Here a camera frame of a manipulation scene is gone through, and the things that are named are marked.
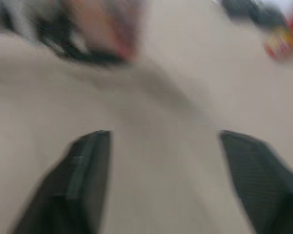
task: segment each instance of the blurry object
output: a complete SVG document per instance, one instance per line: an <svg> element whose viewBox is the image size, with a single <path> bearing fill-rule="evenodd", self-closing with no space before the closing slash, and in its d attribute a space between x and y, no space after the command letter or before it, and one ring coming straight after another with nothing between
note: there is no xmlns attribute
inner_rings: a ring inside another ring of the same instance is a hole
<svg viewBox="0 0 293 234"><path fill-rule="evenodd" d="M278 28L265 43L265 50L275 60L284 60L293 54L293 36L288 29Z"/></svg>
<svg viewBox="0 0 293 234"><path fill-rule="evenodd" d="M145 0L71 0L70 15L39 24L40 39L62 59L98 65L132 62L137 56ZM86 50L72 38L77 32Z"/></svg>
<svg viewBox="0 0 293 234"><path fill-rule="evenodd" d="M258 4L257 7L250 10L249 17L263 29L272 30L276 27L287 27L281 11L272 5Z"/></svg>
<svg viewBox="0 0 293 234"><path fill-rule="evenodd" d="M221 4L230 18L247 18L257 6L252 0L221 0Z"/></svg>
<svg viewBox="0 0 293 234"><path fill-rule="evenodd" d="M72 143L45 177L13 234L97 234L109 174L110 132Z"/></svg>
<svg viewBox="0 0 293 234"><path fill-rule="evenodd" d="M144 0L72 0L72 18L91 51L132 61L137 55Z"/></svg>
<svg viewBox="0 0 293 234"><path fill-rule="evenodd" d="M107 51L83 51L72 40L74 25L66 14L59 15L50 23L40 22L40 40L61 59L90 63L99 66L123 64L125 60Z"/></svg>
<svg viewBox="0 0 293 234"><path fill-rule="evenodd" d="M289 58L293 54L293 16L288 20L288 28L276 28L265 43L268 54L277 60Z"/></svg>
<svg viewBox="0 0 293 234"><path fill-rule="evenodd" d="M293 172L262 141L220 135L235 191L257 234L293 234Z"/></svg>
<svg viewBox="0 0 293 234"><path fill-rule="evenodd" d="M283 14L276 7L263 4L260 1L222 0L221 4L227 15L232 19L251 19L257 26L264 29L286 25Z"/></svg>

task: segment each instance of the colorful packaging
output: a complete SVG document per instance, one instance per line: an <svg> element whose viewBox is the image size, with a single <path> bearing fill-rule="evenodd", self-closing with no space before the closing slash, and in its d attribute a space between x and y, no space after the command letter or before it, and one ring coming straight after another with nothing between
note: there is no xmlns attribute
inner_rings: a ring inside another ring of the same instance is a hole
<svg viewBox="0 0 293 234"><path fill-rule="evenodd" d="M87 48L127 61L136 57L144 0L72 0L71 4Z"/></svg>

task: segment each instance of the floor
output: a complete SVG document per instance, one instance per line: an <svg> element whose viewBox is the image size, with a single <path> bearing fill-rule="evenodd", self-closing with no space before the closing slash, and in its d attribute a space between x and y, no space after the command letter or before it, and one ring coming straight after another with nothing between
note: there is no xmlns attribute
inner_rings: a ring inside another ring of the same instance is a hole
<svg viewBox="0 0 293 234"><path fill-rule="evenodd" d="M150 3L141 58L122 69L59 61L0 36L0 234L82 134L114 134L103 234L251 234L221 129L268 141L293 167L293 62L210 0Z"/></svg>

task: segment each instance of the black object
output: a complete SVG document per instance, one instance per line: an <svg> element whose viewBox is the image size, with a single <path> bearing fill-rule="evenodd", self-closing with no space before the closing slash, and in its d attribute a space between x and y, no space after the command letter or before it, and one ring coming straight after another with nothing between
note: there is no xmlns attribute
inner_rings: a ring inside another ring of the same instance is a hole
<svg viewBox="0 0 293 234"><path fill-rule="evenodd" d="M250 10L257 7L252 0L221 0L221 4L231 18L247 18Z"/></svg>
<svg viewBox="0 0 293 234"><path fill-rule="evenodd" d="M287 27L283 14L274 7L254 7L249 11L249 17L256 25L263 29Z"/></svg>
<svg viewBox="0 0 293 234"><path fill-rule="evenodd" d="M12 234L97 234L110 160L110 132L76 140L43 180Z"/></svg>
<svg viewBox="0 0 293 234"><path fill-rule="evenodd" d="M257 234L293 234L293 173L253 137L220 135L235 190Z"/></svg>
<svg viewBox="0 0 293 234"><path fill-rule="evenodd" d="M273 6L255 0L222 0L221 4L227 15L232 18L251 19L263 29L287 27L283 14Z"/></svg>
<svg viewBox="0 0 293 234"><path fill-rule="evenodd" d="M12 32L18 33L11 20L10 12L3 5L1 6L1 12L5 27ZM40 41L52 49L61 59L99 66L125 63L122 58L109 52L89 51L85 53L78 49L70 39L73 24L66 13L59 14L51 23L43 20L37 20L37 22Z"/></svg>

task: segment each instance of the beige floor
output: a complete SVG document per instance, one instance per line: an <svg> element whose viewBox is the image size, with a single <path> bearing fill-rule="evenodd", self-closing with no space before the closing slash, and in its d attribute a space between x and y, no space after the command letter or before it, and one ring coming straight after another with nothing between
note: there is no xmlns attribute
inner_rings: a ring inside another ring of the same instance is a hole
<svg viewBox="0 0 293 234"><path fill-rule="evenodd" d="M0 36L0 234L67 143L114 132L103 234L251 233L217 134L270 142L293 166L293 63L211 1L152 3L141 61L93 69Z"/></svg>

